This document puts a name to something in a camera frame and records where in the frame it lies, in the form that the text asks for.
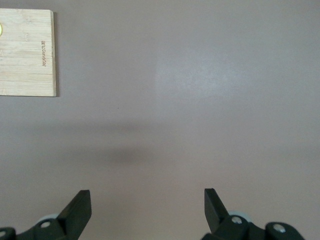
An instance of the silver screw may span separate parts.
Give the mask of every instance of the silver screw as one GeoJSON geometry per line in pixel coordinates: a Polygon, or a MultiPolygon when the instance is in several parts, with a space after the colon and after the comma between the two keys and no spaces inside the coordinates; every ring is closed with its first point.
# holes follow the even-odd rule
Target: silver screw
{"type": "Polygon", "coordinates": [[[279,233],[282,233],[282,234],[286,232],[285,227],[280,224],[273,225],[273,229],[278,231],[279,233]]]}
{"type": "Polygon", "coordinates": [[[235,223],[235,224],[242,224],[242,220],[241,220],[241,218],[238,217],[238,216],[233,216],[233,217],[231,218],[231,220],[232,220],[232,222],[235,223]]]}
{"type": "Polygon", "coordinates": [[[46,228],[46,227],[49,227],[50,224],[51,224],[50,221],[45,221],[45,222],[43,222],[43,223],[40,225],[40,228],[44,229],[44,228],[46,228]]]}

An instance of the bamboo board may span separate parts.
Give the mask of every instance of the bamboo board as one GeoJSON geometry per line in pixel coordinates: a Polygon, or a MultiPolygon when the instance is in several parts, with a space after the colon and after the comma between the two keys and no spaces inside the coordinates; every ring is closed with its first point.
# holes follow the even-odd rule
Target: bamboo board
{"type": "Polygon", "coordinates": [[[0,8],[0,95],[56,96],[52,11],[0,8]]]}

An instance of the gray table surface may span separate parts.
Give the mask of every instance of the gray table surface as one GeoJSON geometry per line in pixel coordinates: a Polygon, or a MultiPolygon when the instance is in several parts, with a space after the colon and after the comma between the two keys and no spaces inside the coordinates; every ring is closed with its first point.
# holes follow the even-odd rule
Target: gray table surface
{"type": "Polygon", "coordinates": [[[1,226],[90,189],[81,240],[198,240],[216,188],[259,227],[319,239],[319,0],[0,8],[55,12],[58,72],[58,97],[0,97],[1,226]]]}

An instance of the wooden board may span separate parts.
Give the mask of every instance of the wooden board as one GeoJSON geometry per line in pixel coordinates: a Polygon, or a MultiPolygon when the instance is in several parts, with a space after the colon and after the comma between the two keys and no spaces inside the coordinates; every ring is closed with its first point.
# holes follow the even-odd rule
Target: wooden board
{"type": "Polygon", "coordinates": [[[54,13],[0,8],[0,95],[56,96],[54,13]]]}

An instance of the black mechanical arm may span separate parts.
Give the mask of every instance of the black mechanical arm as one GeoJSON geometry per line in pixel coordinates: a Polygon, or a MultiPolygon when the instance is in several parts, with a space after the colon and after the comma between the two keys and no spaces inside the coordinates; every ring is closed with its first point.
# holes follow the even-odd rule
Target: black mechanical arm
{"type": "MultiPolygon", "coordinates": [[[[202,240],[304,240],[298,231],[282,222],[261,229],[238,215],[229,215],[217,192],[204,191],[204,212],[211,233],[202,240]]],[[[16,234],[12,227],[0,228],[0,240],[77,240],[91,217],[89,190],[81,190],[57,218],[47,218],[16,234]]]]}

